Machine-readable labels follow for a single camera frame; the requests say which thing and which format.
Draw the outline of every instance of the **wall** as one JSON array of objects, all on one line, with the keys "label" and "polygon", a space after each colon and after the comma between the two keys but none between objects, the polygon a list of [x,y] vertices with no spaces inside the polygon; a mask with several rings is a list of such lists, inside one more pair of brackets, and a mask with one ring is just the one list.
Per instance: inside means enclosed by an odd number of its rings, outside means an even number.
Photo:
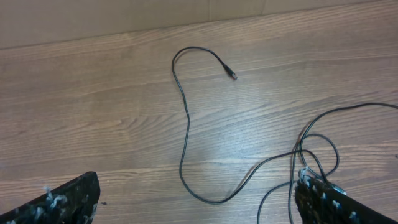
[{"label": "wall", "polygon": [[1,0],[0,49],[371,0]]}]

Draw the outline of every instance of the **cable end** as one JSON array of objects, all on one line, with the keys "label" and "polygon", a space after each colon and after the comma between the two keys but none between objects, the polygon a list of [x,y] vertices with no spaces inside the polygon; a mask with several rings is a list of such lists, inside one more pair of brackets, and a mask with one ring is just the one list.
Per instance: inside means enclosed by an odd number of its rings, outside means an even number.
[{"label": "cable end", "polygon": [[226,73],[228,73],[228,75],[233,79],[233,80],[237,80],[238,77],[236,76],[236,74],[234,73],[234,71],[232,71],[231,68],[228,67],[228,65],[224,64],[224,69],[226,71]]}]

